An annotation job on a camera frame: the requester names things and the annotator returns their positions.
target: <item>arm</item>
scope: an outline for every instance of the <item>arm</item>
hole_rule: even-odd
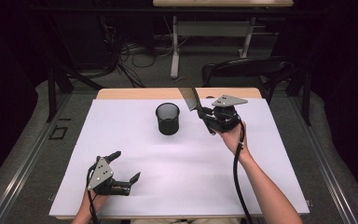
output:
[[[94,198],[95,192],[94,190],[91,191],[91,197]],[[98,212],[103,205],[106,203],[107,199],[109,198],[108,195],[98,195],[93,204],[95,207],[95,210]],[[87,194],[87,190],[84,190],[83,200],[81,202],[81,205],[79,207],[79,210],[74,218],[72,220],[72,224],[89,224],[91,220],[91,212],[90,212],[90,201],[89,196]]]
[[[245,125],[245,138],[243,140],[243,150],[241,151],[239,162],[248,175],[264,218],[269,224],[302,223],[296,209],[253,159],[246,141],[246,124],[243,124]],[[235,154],[238,143],[240,142],[240,134],[240,124],[228,133],[219,133],[233,154]]]

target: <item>black curtain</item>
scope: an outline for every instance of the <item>black curtain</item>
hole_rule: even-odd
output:
[[[47,79],[46,71],[16,2],[0,1],[0,167],[32,116],[34,87]]]
[[[296,7],[326,8],[332,17],[289,20],[273,54],[300,63],[316,55],[311,89],[324,99],[334,145],[358,182],[358,1],[300,0]]]

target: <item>hand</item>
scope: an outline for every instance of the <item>hand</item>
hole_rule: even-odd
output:
[[[247,139],[246,139],[246,123],[243,120],[241,122],[245,128],[242,150],[244,150],[244,152],[249,152]],[[240,142],[240,138],[241,138],[241,124],[239,123],[234,129],[226,133],[220,133],[217,131],[215,132],[222,137],[228,149],[235,155],[235,152],[237,151],[238,143]]]
[[[95,197],[94,190],[91,191],[91,198]],[[109,195],[97,195],[93,201],[95,212],[98,212],[106,203]],[[91,220],[90,213],[90,200],[87,190],[84,190],[83,200],[81,202],[80,208],[72,221],[72,224],[88,224]]]

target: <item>wooden table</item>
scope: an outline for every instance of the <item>wooden table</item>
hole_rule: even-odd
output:
[[[246,98],[236,110],[248,125],[248,145],[265,173],[281,188],[299,214],[309,209],[287,157],[269,106],[256,88],[197,89],[203,106],[223,94]],[[158,131],[156,108],[171,102],[180,108],[179,131]],[[176,88],[103,89],[87,115],[50,216],[73,218],[81,203],[85,177],[97,156],[120,150],[112,161],[113,178],[128,181],[141,172],[131,195],[111,196],[99,218],[244,217],[232,179],[233,156],[211,136]],[[239,170],[248,210],[260,216],[246,173]]]
[[[261,98],[257,88],[196,88],[200,98],[218,98],[223,94],[243,98]],[[97,100],[109,99],[182,99],[177,88],[102,89]]]

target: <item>black mesh cup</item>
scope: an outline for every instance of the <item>black mesh cup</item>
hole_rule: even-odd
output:
[[[179,130],[179,107],[172,103],[159,105],[156,109],[158,129],[162,134],[173,135]]]

